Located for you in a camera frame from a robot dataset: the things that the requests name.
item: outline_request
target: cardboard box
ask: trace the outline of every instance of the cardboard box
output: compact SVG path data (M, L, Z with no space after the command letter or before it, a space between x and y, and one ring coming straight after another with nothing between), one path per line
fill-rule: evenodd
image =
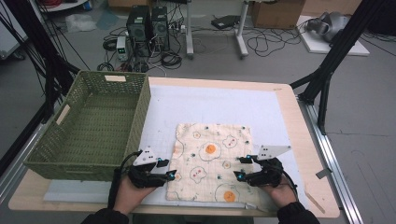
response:
M353 15L361 0L306 0L302 15L319 17L323 12L338 11Z
M279 0L274 4L255 3L251 14L254 27L294 29L305 0Z
M134 5L151 7L151 0L108 0L108 6L113 8L130 9Z

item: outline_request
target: basket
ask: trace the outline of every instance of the basket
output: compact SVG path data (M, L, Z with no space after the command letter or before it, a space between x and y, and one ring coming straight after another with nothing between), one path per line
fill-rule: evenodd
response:
M145 74L80 71L24 164L48 179L111 181L139 149L149 100Z

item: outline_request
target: gray floor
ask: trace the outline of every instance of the gray floor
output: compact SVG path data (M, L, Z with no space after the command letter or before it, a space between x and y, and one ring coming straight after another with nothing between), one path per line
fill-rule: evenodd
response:
M101 9L83 12L77 8L64 14L87 13L98 21L102 12ZM103 37L124 24L125 20L118 20L108 30L66 36L94 70L104 59ZM324 54L308 53L300 43L287 45L266 58L256 56L250 49L249 56L240 60L232 35L211 33L195 35L194 38L200 39L194 42L196 50L202 53L195 54L192 61L184 58L177 70L165 70L168 77L291 83L314 72L325 57ZM395 43L371 41L396 53ZM393 223L396 219L396 154L393 151L396 118L392 113L396 110L396 60L395 56L364 40L361 43L370 51L370 56L347 56L332 78L326 130L364 223ZM68 60L84 68L77 55L66 44L64 47ZM152 69L148 74L164 76L160 69ZM29 60L0 62L0 156L8 150L43 101ZM58 223L79 223L87 216L86 213L10 211L8 200L9 196L0 205L2 223L52 223L55 220ZM342 211L341 214L337 219L322 218L320 222L347 223ZM255 223L277 223L277 220L256 218Z

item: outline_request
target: black sleeve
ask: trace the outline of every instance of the black sleeve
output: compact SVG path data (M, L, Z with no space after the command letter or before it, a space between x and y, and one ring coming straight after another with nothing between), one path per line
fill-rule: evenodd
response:
M112 209L103 208L87 216L81 224L128 224L129 218Z
M290 203L277 211L279 224L319 224L312 212L306 210L301 203Z

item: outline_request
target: cream cloth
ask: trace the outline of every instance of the cream cloth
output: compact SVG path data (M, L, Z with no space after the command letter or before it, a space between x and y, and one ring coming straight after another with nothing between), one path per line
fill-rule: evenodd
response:
M257 188L236 180L233 171L253 172L237 159L251 154L250 129L241 125L179 124L167 200L260 204Z

